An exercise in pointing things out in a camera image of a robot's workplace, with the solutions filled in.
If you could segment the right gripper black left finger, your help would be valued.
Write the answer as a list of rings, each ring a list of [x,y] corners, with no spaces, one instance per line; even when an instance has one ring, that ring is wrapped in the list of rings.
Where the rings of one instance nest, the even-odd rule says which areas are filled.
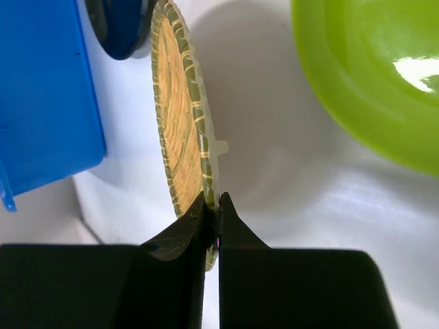
[[[208,209],[141,245],[1,246],[2,328],[200,328]]]

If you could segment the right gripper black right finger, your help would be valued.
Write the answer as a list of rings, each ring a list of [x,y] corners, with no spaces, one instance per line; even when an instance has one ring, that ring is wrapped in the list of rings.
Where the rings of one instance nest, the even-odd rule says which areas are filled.
[[[222,328],[396,328],[383,278],[365,252],[279,249],[240,218],[228,193],[219,207]]]

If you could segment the small green-rimmed bamboo tray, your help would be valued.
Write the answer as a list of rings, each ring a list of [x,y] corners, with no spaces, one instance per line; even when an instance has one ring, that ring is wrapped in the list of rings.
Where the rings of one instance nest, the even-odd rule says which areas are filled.
[[[173,1],[154,6],[151,46],[158,133],[174,212],[183,216],[199,194],[217,210],[218,157],[228,151],[228,144],[215,137],[202,69]]]

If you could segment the green plate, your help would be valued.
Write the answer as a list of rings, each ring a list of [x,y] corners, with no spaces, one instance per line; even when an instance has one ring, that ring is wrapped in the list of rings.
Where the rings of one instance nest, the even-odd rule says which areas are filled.
[[[349,134],[438,174],[438,2],[293,1],[305,75]]]

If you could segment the blue plastic bin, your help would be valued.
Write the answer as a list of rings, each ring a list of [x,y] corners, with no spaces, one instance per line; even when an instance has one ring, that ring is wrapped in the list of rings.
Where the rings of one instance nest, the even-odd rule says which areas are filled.
[[[98,165],[106,146],[75,1],[1,2],[1,200]]]

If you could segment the black plate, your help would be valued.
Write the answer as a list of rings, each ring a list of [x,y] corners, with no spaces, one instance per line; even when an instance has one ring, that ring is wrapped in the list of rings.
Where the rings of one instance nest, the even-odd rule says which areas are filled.
[[[85,5],[93,31],[111,58],[140,59],[150,53],[155,0],[88,0]]]

